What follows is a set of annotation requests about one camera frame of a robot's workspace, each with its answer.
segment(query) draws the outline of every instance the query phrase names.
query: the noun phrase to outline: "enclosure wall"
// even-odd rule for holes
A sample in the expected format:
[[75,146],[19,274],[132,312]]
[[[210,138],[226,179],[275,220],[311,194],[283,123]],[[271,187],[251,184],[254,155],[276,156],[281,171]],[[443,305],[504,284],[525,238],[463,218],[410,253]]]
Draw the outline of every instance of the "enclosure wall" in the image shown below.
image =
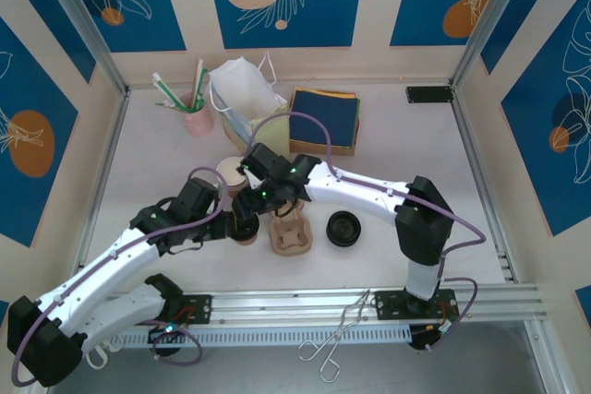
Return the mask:
[[591,0],[537,0],[511,40],[524,1],[511,0],[460,100],[521,280],[539,285],[581,392],[591,392],[582,311],[591,284]]
[[[0,0],[0,342],[7,304],[67,277],[122,98],[89,81],[29,0]],[[0,347],[0,392],[13,355]]]
[[198,57],[214,68],[267,49],[282,79],[448,78],[488,0],[83,1],[136,85],[154,71],[188,82]]

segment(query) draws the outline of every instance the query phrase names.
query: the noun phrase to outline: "round container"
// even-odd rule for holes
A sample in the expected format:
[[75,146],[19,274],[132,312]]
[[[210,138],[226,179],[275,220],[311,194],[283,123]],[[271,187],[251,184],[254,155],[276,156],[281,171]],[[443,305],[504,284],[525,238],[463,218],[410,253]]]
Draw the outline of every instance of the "round container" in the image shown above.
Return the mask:
[[[182,94],[178,99],[188,105],[191,101],[192,92]],[[213,117],[207,102],[205,106],[196,113],[183,113],[185,128],[191,136],[205,137],[213,130]]]
[[241,189],[248,186],[248,179],[237,171],[241,157],[228,157],[220,162],[216,170],[228,184],[228,194],[234,198]]
[[235,242],[237,244],[239,244],[239,245],[242,245],[242,246],[249,246],[249,245],[254,244],[255,243],[255,240],[257,240],[257,235],[256,234],[255,234],[254,237],[250,237],[247,240],[235,240]]
[[340,247],[354,244],[361,234],[359,219],[349,211],[338,211],[331,215],[326,225],[329,240]]

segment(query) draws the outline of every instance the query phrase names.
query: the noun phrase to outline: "cable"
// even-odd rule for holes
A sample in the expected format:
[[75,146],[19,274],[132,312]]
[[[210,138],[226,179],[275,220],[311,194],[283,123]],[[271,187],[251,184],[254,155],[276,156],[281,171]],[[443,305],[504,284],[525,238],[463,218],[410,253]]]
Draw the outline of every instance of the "cable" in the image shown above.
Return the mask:
[[166,205],[167,203],[172,202],[173,200],[175,200],[176,197],[165,197],[162,200],[158,200],[158,203],[156,203],[157,207],[162,208],[164,205]]
[[441,314],[442,314],[441,324],[443,325],[445,323],[445,320],[447,319],[447,313],[445,312],[445,306],[443,305],[443,303],[439,302],[438,305],[441,308]]
[[169,364],[171,366],[191,366],[193,364],[198,364],[201,361],[201,357],[203,357],[203,348],[201,347],[199,340],[197,340],[197,338],[193,334],[188,332],[188,330],[186,330],[184,328],[180,328],[179,326],[175,325],[174,323],[166,323],[166,322],[161,322],[159,320],[149,320],[147,322],[142,322],[141,325],[158,325],[160,327],[166,327],[166,328],[172,327],[172,331],[168,331],[168,332],[174,332],[174,331],[180,332],[185,337],[187,337],[189,340],[191,340],[193,343],[195,343],[195,345],[197,346],[197,349],[199,350],[199,355],[195,359],[189,360],[188,362],[175,362],[174,360],[163,359],[163,358],[161,358],[160,355],[158,355],[158,353],[157,353],[158,349],[156,347],[156,345],[158,345],[158,343],[160,343],[162,340],[164,340],[166,338],[166,334],[161,334],[156,339],[154,339],[154,343],[151,345],[151,351],[154,354],[154,358],[156,360],[158,360],[159,362],[162,362],[163,364]]
[[195,306],[185,306],[178,312],[176,317],[173,318],[173,322],[180,320],[183,315],[186,315],[187,321],[183,323],[188,323],[188,320],[191,318],[191,316],[195,314],[195,311],[197,311],[197,308]]
[[296,209],[297,206],[297,199],[295,198],[294,200],[292,200],[292,206],[289,207],[289,209],[284,212],[283,214],[279,214],[279,210],[276,209],[275,210],[275,216],[279,217],[280,219],[285,217],[287,214],[289,214],[290,212],[292,212],[294,209]]
[[469,221],[466,221],[464,219],[462,219],[461,217],[453,214],[452,212],[448,211],[447,209],[444,209],[438,205],[435,205],[423,198],[417,197],[417,196],[412,196],[408,193],[403,193],[401,191],[397,191],[395,189],[391,189],[388,188],[387,186],[382,186],[382,185],[376,185],[376,184],[372,184],[369,182],[365,182],[363,180],[360,179],[354,179],[352,177],[347,177],[345,175],[341,175],[339,176],[339,174],[337,173],[337,170],[335,169],[335,167],[332,165],[332,156],[331,156],[331,135],[329,134],[328,129],[326,129],[326,126],[324,126],[322,124],[322,122],[320,120],[318,120],[315,117],[312,117],[311,115],[307,115],[304,113],[299,113],[299,112],[285,112],[285,113],[277,113],[277,114],[272,114],[270,116],[268,116],[267,118],[263,119],[258,125],[257,127],[252,131],[252,136],[250,136],[250,140],[247,143],[247,152],[250,151],[252,144],[255,140],[255,136],[257,135],[257,133],[259,132],[259,130],[262,128],[263,125],[265,125],[267,122],[269,122],[272,119],[276,119],[277,117],[284,117],[284,116],[295,116],[295,117],[303,117],[305,119],[308,119],[309,121],[315,123],[324,133],[324,138],[326,139],[326,164],[329,167],[329,171],[331,172],[332,175],[334,175],[336,178],[338,178],[339,180],[343,180],[344,182],[348,182],[350,184],[354,184],[354,185],[361,185],[361,186],[366,186],[368,188],[372,188],[372,189],[376,189],[378,191],[381,191],[382,193],[388,193],[389,191],[394,195],[394,196],[398,196],[398,197],[402,197],[402,198],[407,198],[415,203],[418,203],[420,205],[423,205],[424,207],[427,207],[429,209],[432,209],[434,211],[437,211],[439,214],[453,220],[453,221],[457,221],[458,223],[460,223],[462,226],[464,226],[465,228],[467,228],[469,231],[471,231],[472,233],[474,233],[478,238],[474,239],[474,240],[469,240],[466,242],[460,242],[459,244],[450,246],[449,248],[446,248],[445,250],[443,250],[441,252],[441,260],[440,260],[440,270],[438,273],[438,279],[441,280],[441,276],[443,275],[443,267],[445,266],[445,257],[453,252],[456,251],[458,249],[461,248],[465,248],[467,246],[473,246],[473,245],[480,245],[480,244],[484,244],[487,241],[487,236],[484,235],[484,233],[482,233],[476,226],[474,226],[472,223],[470,223]]
[[444,281],[469,281],[470,283],[472,283],[472,285],[474,285],[474,291],[472,292],[472,296],[470,297],[470,300],[465,305],[464,310],[462,311],[462,313],[460,313],[458,318],[455,319],[455,322],[452,323],[452,325],[447,330],[447,332],[445,334],[443,334],[439,340],[437,340],[435,343],[433,343],[433,345],[431,345],[430,347],[427,347],[429,352],[433,351],[435,348],[440,346],[443,338],[448,336],[450,334],[450,332],[452,332],[458,326],[458,324],[462,321],[462,319],[465,317],[465,315],[468,314],[468,311],[470,310],[470,308],[474,304],[474,301],[476,300],[476,296],[478,295],[478,284],[476,283],[476,281],[474,279],[471,279],[469,277],[451,277],[449,279],[444,279]]
[[101,260],[100,262],[95,264],[86,274],[84,274],[82,277],[80,277],[79,280],[72,283],[72,286],[67,288],[63,293],[61,293],[58,297],[56,297],[57,301],[51,302],[50,305],[47,307],[47,309],[45,309],[45,311],[43,311],[41,313],[41,315],[39,317],[37,317],[37,319],[33,322],[32,326],[29,328],[29,330],[25,334],[25,337],[23,338],[22,342],[18,346],[18,350],[17,350],[17,353],[15,354],[15,360],[13,361],[12,371],[11,371],[12,383],[17,388],[27,387],[37,381],[37,379],[35,379],[35,378],[32,378],[31,380],[27,380],[26,382],[20,381],[18,379],[18,364],[20,364],[20,360],[22,359],[22,354],[25,352],[25,348],[29,344],[30,338],[33,336],[35,331],[37,331],[37,329],[39,328],[41,323],[52,313],[52,311],[54,311],[54,309],[56,309],[60,305],[58,303],[58,301],[60,301],[60,299],[61,299],[61,303],[63,303],[63,300],[66,299],[72,292],[74,292],[84,281],[86,281],[90,276],[92,276],[96,271],[101,269],[104,265],[109,263],[109,261],[113,260],[115,257],[126,252],[129,248],[131,248],[135,245],[139,245],[142,242],[146,242],[147,240],[150,240],[153,237],[158,237],[163,234],[175,233],[177,231],[196,228],[204,223],[207,223],[208,221],[213,220],[218,215],[220,215],[223,208],[225,208],[226,204],[228,203],[228,201],[230,199],[230,197],[228,196],[228,184],[226,183],[225,179],[223,178],[223,176],[220,173],[218,173],[214,169],[209,168],[207,166],[200,166],[199,168],[195,168],[193,171],[191,171],[189,173],[187,180],[189,180],[193,176],[194,173],[199,172],[199,171],[207,171],[209,173],[214,173],[217,176],[220,183],[222,184],[222,193],[223,193],[222,205],[220,205],[219,208],[216,209],[212,214],[210,214],[207,217],[204,217],[203,219],[201,219],[199,221],[193,221],[191,223],[173,226],[170,228],[163,228],[163,229],[155,231],[153,233],[142,235],[141,237],[137,238],[136,240],[133,240],[126,245],[120,246],[118,249],[115,250],[116,254],[114,254],[112,256],[107,256],[103,260]]
[[423,334],[425,332],[430,332],[435,330],[435,327],[433,325],[428,325],[425,329],[421,329],[419,331],[411,331],[410,335],[411,336],[415,336],[417,334]]
[[173,252],[173,248],[170,248],[167,253],[171,256],[176,256],[178,254],[186,253],[186,251],[199,251],[203,247],[203,241],[201,241],[201,245],[199,246],[190,246],[189,248],[181,249],[180,251]]

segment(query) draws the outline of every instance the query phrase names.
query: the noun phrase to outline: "black lid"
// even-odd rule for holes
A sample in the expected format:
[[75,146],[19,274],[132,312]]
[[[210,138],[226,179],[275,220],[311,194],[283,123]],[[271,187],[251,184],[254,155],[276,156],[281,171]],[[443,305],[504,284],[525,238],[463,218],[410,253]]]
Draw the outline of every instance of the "black lid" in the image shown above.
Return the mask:
[[360,234],[359,219],[348,211],[335,212],[326,225],[326,235],[337,246],[351,246]]

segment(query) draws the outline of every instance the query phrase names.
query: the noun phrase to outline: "metal bracket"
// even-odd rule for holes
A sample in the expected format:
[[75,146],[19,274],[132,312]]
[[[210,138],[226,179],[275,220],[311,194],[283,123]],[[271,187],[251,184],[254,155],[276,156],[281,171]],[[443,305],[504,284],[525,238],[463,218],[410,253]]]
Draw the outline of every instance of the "metal bracket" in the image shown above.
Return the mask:
[[452,89],[444,87],[407,87],[409,103],[448,103],[453,101]]
[[209,325],[211,317],[211,302],[209,294],[182,295],[175,298],[178,309],[173,316],[160,314],[156,320],[185,325]]
[[405,291],[376,291],[378,320],[439,320],[443,316],[440,304],[457,306],[454,290],[437,290],[427,310],[413,312],[407,305],[408,293]]

